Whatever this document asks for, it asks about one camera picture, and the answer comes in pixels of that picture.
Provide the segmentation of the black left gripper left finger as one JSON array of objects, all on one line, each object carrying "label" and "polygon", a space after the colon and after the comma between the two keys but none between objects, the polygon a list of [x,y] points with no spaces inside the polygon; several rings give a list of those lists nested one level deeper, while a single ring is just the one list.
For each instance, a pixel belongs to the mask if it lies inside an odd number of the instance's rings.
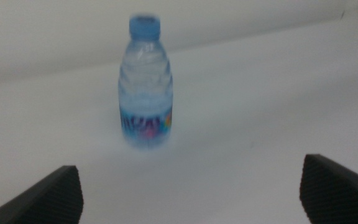
[{"label": "black left gripper left finger", "polygon": [[0,206],[1,224],[78,224],[84,199],[76,166],[62,166]]}]

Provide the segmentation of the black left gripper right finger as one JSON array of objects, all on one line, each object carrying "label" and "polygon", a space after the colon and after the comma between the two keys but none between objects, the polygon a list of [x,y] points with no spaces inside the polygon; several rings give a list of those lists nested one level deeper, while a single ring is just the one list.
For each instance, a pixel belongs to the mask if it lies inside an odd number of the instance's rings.
[{"label": "black left gripper right finger", "polygon": [[311,223],[358,223],[358,173],[321,154],[307,154],[300,201]]}]

